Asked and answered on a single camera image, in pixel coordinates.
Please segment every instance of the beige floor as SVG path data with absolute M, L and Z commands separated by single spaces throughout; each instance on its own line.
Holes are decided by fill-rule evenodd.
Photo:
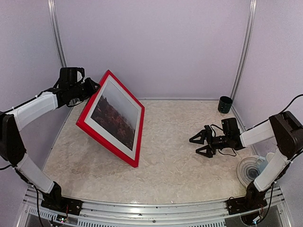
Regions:
M 236 175 L 237 157 L 195 153 L 188 139 L 205 124 L 221 125 L 215 101 L 142 101 L 145 119 L 140 162 L 133 168 L 103 148 L 75 122 L 84 105 L 75 107 L 47 160 L 44 172 L 62 193 L 80 199 L 126 203 L 184 203 L 245 194 Z

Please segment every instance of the picture frame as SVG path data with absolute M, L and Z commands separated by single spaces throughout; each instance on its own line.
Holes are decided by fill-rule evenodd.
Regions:
M 107 70 L 76 125 L 132 167 L 138 167 L 144 106 Z

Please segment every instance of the black cup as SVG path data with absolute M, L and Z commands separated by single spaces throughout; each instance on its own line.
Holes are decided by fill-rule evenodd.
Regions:
M 227 96 L 220 97 L 218 111 L 220 113 L 226 114 L 231 110 L 232 107 L 232 99 Z

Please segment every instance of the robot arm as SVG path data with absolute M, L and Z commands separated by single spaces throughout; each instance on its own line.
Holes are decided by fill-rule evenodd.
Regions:
M 61 196 L 61 187 L 49 179 L 27 155 L 19 132 L 47 112 L 84 101 L 99 88 L 100 85 L 90 78 L 84 80 L 83 68 L 62 68 L 54 87 L 16 108 L 0 112 L 0 155 L 11 163 L 21 179 L 43 194 L 41 205 L 44 207 L 63 211 L 68 204 L 72 209 L 70 213 L 78 214 L 81 201 Z
M 211 127 L 206 125 L 204 130 L 190 138 L 189 141 L 193 143 L 203 144 L 204 140 L 208 143 L 207 146 L 197 149 L 196 153 L 213 157 L 217 149 L 240 150 L 275 137 L 276 153 L 263 172 L 249 184 L 246 196 L 227 201 L 230 214 L 258 209 L 261 205 L 266 206 L 264 199 L 266 191 L 273 182 L 282 177 L 293 158 L 303 149 L 303 126 L 291 112 L 286 111 L 270 116 L 266 122 L 242 134 L 235 118 L 222 120 L 222 127 L 224 136 L 214 137 Z

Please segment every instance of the red picture frame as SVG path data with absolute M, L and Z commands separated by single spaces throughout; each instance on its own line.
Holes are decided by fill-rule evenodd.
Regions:
M 145 108 L 110 70 L 99 84 L 101 88 L 89 99 L 76 125 L 138 167 Z

